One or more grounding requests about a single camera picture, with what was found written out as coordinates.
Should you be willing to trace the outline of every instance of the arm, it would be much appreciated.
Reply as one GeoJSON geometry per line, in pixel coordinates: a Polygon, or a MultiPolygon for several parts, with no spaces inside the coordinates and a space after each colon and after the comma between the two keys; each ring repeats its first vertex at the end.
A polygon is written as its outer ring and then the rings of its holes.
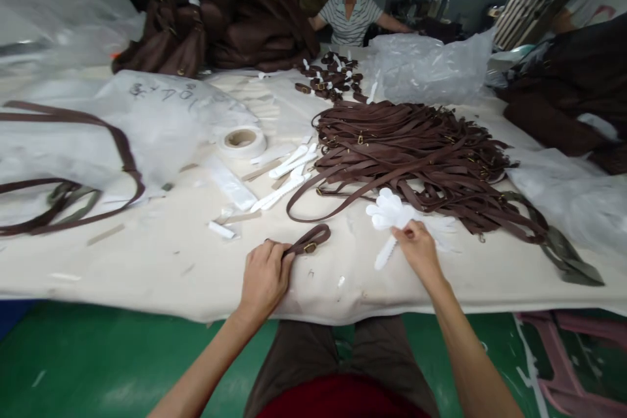
{"type": "Polygon", "coordinates": [[[556,34],[567,33],[568,31],[573,31],[576,27],[572,23],[572,13],[568,11],[566,8],[562,8],[562,10],[553,18],[553,24],[551,25],[551,29],[556,34]]]}
{"type": "Polygon", "coordinates": [[[191,418],[202,414],[217,383],[287,292],[295,255],[281,258],[289,246],[267,240],[248,254],[239,307],[150,412],[150,418],[191,418]]]}
{"type": "Polygon", "coordinates": [[[407,25],[404,25],[396,18],[389,16],[387,13],[381,14],[376,23],[384,29],[393,31],[394,33],[413,33],[414,30],[407,25]]]}
{"type": "Polygon", "coordinates": [[[320,16],[320,13],[314,16],[313,18],[307,18],[307,19],[309,20],[309,24],[312,26],[314,31],[320,31],[327,25],[327,22],[324,21],[322,16],[320,16]]]}
{"type": "Polygon", "coordinates": [[[411,221],[404,231],[393,229],[393,234],[433,302],[464,416],[523,418],[444,278],[435,242],[424,224],[411,221]]]}

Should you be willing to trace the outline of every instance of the gold buckle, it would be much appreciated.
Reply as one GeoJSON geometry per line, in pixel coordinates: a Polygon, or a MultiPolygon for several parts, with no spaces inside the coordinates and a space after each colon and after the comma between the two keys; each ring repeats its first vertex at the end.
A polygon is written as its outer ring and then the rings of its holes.
{"type": "Polygon", "coordinates": [[[302,250],[307,254],[311,254],[315,251],[316,247],[317,244],[315,242],[311,242],[310,244],[305,245],[305,248],[303,248],[302,250]]]}

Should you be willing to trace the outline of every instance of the masking tape roll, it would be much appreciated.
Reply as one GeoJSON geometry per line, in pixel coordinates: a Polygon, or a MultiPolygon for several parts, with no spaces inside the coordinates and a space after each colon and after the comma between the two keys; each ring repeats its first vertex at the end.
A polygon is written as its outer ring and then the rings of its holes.
{"type": "Polygon", "coordinates": [[[222,135],[217,146],[225,157],[250,160],[266,150],[266,138],[258,127],[239,126],[222,135]]]}

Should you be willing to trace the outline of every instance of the person's right hand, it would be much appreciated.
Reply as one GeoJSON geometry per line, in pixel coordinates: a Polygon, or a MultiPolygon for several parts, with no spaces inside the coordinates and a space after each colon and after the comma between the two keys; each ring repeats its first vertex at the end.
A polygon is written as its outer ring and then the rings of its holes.
{"type": "Polygon", "coordinates": [[[425,224],[412,220],[404,230],[392,227],[392,234],[398,240],[407,262],[427,289],[446,283],[436,252],[436,243],[425,224]]]}

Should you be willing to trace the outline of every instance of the woman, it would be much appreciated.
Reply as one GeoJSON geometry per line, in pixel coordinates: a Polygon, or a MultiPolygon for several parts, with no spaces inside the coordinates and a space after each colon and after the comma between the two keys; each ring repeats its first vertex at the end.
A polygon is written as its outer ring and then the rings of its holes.
{"type": "Polygon", "coordinates": [[[331,43],[342,46],[362,46],[371,23],[395,33],[414,32],[384,13],[373,0],[329,0],[309,22],[314,31],[330,24],[333,27],[331,43]]]}

